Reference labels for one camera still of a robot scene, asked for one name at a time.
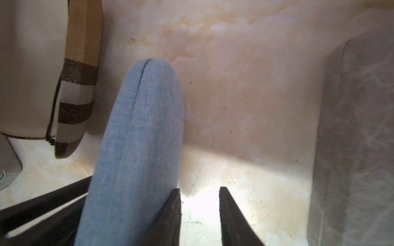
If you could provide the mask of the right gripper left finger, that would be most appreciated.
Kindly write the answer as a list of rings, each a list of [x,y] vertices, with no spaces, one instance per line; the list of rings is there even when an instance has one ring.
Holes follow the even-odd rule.
[[[162,210],[141,242],[141,246],[178,246],[182,213],[179,189],[173,189]]]

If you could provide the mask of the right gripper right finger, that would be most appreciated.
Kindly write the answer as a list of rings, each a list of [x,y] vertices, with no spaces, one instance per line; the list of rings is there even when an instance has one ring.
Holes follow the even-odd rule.
[[[264,246],[226,187],[220,187],[219,202],[223,246]]]

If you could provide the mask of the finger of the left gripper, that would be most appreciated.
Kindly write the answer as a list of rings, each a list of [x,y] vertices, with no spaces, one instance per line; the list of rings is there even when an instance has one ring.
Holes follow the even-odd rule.
[[[91,177],[1,210],[1,235],[87,193]]]
[[[1,237],[2,246],[72,246],[86,198],[61,209],[16,236]]]

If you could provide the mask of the beige case with dark glasses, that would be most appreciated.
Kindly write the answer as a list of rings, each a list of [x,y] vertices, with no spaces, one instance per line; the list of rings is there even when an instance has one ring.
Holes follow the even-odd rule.
[[[101,1],[1,1],[1,133],[79,146],[100,60]]]

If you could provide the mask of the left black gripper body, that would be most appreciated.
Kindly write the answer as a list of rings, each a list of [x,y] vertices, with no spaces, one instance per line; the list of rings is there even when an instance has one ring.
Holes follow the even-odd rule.
[[[1,135],[1,191],[21,173],[22,165],[8,138]]]

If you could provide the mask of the teal-lined glasses case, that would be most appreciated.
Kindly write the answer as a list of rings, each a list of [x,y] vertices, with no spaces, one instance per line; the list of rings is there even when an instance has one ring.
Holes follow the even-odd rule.
[[[394,28],[327,58],[310,200],[311,246],[394,243]]]

